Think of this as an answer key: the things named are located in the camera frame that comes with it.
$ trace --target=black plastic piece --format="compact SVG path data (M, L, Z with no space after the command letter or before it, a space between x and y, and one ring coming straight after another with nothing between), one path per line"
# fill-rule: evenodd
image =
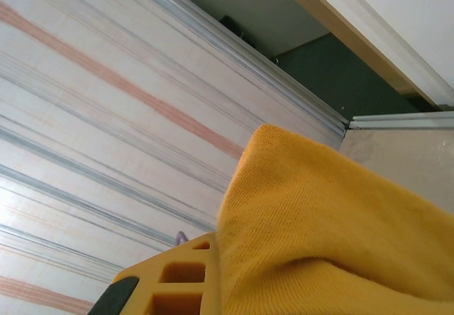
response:
M130 276L109 285L87 315L119 315L138 283Z

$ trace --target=yellow knit sweater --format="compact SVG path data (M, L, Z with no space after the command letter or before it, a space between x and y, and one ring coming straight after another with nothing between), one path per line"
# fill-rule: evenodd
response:
M246 148L216 235L223 314L454 314L453 217L274 126Z

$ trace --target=ceiling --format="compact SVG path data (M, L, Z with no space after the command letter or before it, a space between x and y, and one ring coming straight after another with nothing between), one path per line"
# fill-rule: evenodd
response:
M264 55L274 57L328 33L295 0L192 0L219 20L238 22Z

